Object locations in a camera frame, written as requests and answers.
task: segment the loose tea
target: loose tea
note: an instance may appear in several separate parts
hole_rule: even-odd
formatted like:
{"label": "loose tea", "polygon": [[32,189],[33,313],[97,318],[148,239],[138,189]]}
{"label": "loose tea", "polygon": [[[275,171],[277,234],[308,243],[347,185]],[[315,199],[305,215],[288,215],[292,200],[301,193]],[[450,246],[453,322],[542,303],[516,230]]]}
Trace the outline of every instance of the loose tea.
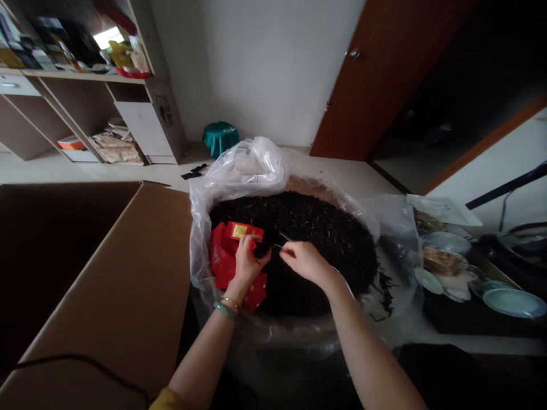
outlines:
{"label": "loose tea", "polygon": [[324,292],[300,277],[279,256],[287,240],[309,241],[345,277],[354,295],[368,293],[378,273],[372,235],[352,215],[326,201],[293,191],[271,196],[244,196],[218,203],[210,212],[212,227],[236,221],[265,230],[255,255],[273,246],[272,260],[264,267],[268,275],[266,299],[257,313],[271,316],[319,316],[330,313]]}

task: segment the clear plastic bag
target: clear plastic bag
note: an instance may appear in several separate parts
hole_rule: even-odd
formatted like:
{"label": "clear plastic bag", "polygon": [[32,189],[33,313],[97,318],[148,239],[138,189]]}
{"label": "clear plastic bag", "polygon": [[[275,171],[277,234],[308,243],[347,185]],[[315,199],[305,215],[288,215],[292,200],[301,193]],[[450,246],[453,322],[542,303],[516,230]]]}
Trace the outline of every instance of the clear plastic bag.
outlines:
{"label": "clear plastic bag", "polygon": [[[194,287],[200,290],[207,307],[204,319],[212,312],[213,302],[219,300],[223,293],[215,287],[214,275],[209,266],[209,239],[212,229],[209,211],[221,200],[247,195],[273,195],[285,189],[313,194],[334,204],[366,225],[376,241],[380,238],[381,224],[375,212],[367,211],[351,196],[338,190],[334,180],[320,170],[313,158],[294,150],[282,151],[265,137],[241,141],[223,153],[203,178],[190,182],[194,219],[190,236],[191,281]],[[402,212],[401,201],[405,199],[402,195],[391,196],[393,198],[385,198],[384,201],[390,202],[393,209],[386,203],[378,206],[377,202],[370,202],[370,207],[378,212],[381,222],[387,224],[385,229],[388,229],[389,235],[395,235],[397,238],[398,229],[401,227],[397,224],[390,227],[389,224],[395,220],[395,212]],[[409,230],[409,235],[412,233],[411,226],[404,228]],[[413,245],[420,252],[417,232],[413,229],[416,239]],[[401,250],[411,250],[410,247],[409,245]],[[381,288],[379,279],[380,275],[374,286],[378,289]],[[405,286],[411,283],[406,274],[401,282],[405,282]],[[375,320],[387,318],[388,314],[382,308],[384,296],[381,292],[372,289],[370,294],[356,297],[363,302],[364,311],[370,312]],[[306,349],[315,358],[329,355],[340,348],[330,315],[274,319],[260,314],[243,313],[239,331],[244,334],[246,341],[255,345]]]}
{"label": "clear plastic bag", "polygon": [[[393,311],[391,314],[385,311],[382,307],[385,295],[373,289],[381,289],[380,274],[371,286],[370,294],[355,297],[362,301],[364,314],[369,313],[374,318],[381,338],[389,347],[396,347],[405,340],[408,329],[404,315],[407,308],[416,300],[421,305],[420,292],[417,292],[420,288],[413,270],[422,266],[422,254],[411,206],[403,195],[381,195],[368,200],[364,207],[336,187],[335,179],[323,172],[323,167],[315,159],[294,150],[282,150],[265,137],[239,142],[223,153],[203,178],[190,181],[194,219],[190,270],[192,284],[200,291],[201,300],[194,301],[194,304],[201,325],[213,311],[213,302],[223,293],[215,287],[215,278],[209,267],[212,228],[209,211],[221,200],[294,190],[313,194],[352,214],[368,227],[376,242],[388,246],[389,257],[381,247],[378,247],[378,255],[386,275],[395,285],[391,290],[395,296]],[[258,313],[249,315],[244,311],[241,314],[227,365],[256,392],[263,393],[268,386],[283,383],[281,379],[287,375],[287,368],[282,375],[276,375],[271,372],[271,363],[294,365],[297,374],[295,357],[320,360],[340,350],[331,315],[271,318]]]}

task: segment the white wall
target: white wall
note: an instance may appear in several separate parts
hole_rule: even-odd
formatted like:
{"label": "white wall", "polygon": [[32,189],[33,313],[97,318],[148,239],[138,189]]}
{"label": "white wall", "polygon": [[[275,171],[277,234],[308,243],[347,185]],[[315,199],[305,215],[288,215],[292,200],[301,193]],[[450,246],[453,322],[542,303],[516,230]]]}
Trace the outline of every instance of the white wall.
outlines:
{"label": "white wall", "polygon": [[150,0],[190,141],[313,142],[364,0]]}
{"label": "white wall", "polygon": [[[546,159],[547,108],[491,146],[428,196],[450,196],[467,203],[533,170]],[[484,226],[469,228],[470,233],[482,235],[498,231],[503,198],[473,210]],[[504,229],[541,221],[547,221],[547,177],[511,194],[507,199]]]}

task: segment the bracelet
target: bracelet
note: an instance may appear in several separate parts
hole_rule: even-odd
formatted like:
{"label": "bracelet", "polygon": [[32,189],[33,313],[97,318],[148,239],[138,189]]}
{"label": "bracelet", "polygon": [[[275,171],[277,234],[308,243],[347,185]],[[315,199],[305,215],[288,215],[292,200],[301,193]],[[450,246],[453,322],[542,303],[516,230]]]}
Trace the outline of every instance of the bracelet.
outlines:
{"label": "bracelet", "polygon": [[237,304],[237,302],[236,302],[235,300],[230,299],[230,298],[226,298],[226,297],[225,297],[225,298],[221,298],[221,301],[223,301],[223,300],[227,300],[228,302],[230,302],[230,303],[234,306],[234,308],[236,308],[236,309],[239,308],[239,305]]}
{"label": "bracelet", "polygon": [[232,319],[233,321],[236,321],[238,319],[238,314],[236,312],[234,312],[233,310],[231,310],[229,307],[226,307],[224,306],[222,303],[220,302],[214,302],[213,303],[213,306],[220,310],[223,314],[225,314],[226,316],[228,316],[230,319]]}

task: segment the gold label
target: gold label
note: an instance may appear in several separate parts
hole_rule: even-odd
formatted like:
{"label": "gold label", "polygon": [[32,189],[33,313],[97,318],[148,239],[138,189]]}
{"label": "gold label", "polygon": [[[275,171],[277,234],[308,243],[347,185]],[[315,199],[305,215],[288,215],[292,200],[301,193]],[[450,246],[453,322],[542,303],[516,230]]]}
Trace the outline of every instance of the gold label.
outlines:
{"label": "gold label", "polygon": [[247,227],[245,225],[237,225],[234,227],[234,234],[232,236],[241,238],[247,232]]}

